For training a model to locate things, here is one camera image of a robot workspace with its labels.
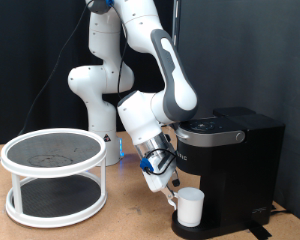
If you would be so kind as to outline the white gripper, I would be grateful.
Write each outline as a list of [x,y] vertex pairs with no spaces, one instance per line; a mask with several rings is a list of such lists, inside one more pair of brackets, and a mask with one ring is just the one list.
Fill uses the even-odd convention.
[[176,170],[174,152],[163,148],[147,152],[141,159],[141,170],[152,192],[161,191],[167,199],[175,196],[175,192],[167,185]]

